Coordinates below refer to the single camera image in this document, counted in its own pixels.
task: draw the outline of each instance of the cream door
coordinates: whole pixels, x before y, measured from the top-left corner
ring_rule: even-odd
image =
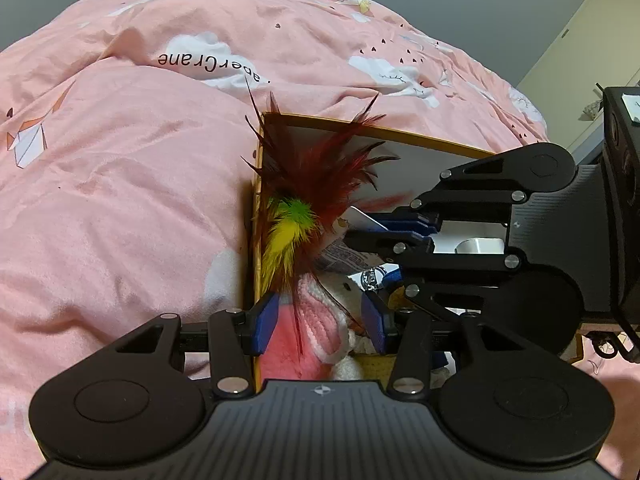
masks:
[[[591,125],[582,110],[600,98],[596,83],[625,86],[639,68],[640,0],[585,0],[518,89],[568,148]]]

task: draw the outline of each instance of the pink bedding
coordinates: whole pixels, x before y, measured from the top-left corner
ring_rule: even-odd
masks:
[[[500,152],[530,102],[368,0],[82,0],[0,53],[0,477],[51,376],[154,315],[239,304],[259,104]]]

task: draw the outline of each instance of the silver screw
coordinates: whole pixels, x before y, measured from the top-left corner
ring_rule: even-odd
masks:
[[[417,286],[415,283],[412,283],[411,285],[407,285],[406,288],[404,289],[404,295],[408,298],[415,298],[419,292],[420,292],[420,287]]]
[[[504,257],[504,266],[507,267],[507,269],[515,269],[519,265],[520,259],[515,254],[507,254]]]
[[[415,395],[424,390],[424,383],[415,377],[403,377],[394,381],[394,390],[401,394]]]
[[[227,394],[241,394],[248,387],[248,381],[242,377],[225,377],[218,381],[218,389]]]
[[[522,191],[518,190],[518,191],[514,191],[513,193],[511,193],[511,199],[514,202],[522,202],[524,199],[526,199],[527,195],[525,195]]]

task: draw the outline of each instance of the black device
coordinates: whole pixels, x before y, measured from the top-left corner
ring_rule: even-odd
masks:
[[[610,479],[594,458],[612,400],[558,354],[585,320],[638,339],[640,125],[623,93],[640,88],[606,89],[601,164],[525,146],[444,171],[379,216],[396,230],[348,232],[347,245],[399,265],[393,287],[412,302],[391,311],[389,290],[363,295],[376,348],[397,354],[386,389],[267,381],[257,393],[249,359],[266,348],[277,296],[207,323],[163,314],[37,391],[30,423],[48,462],[32,478]],[[504,222],[505,253],[434,254],[428,232],[447,220]],[[209,352],[210,379],[184,375],[188,351]],[[457,372],[431,390],[437,351]]]

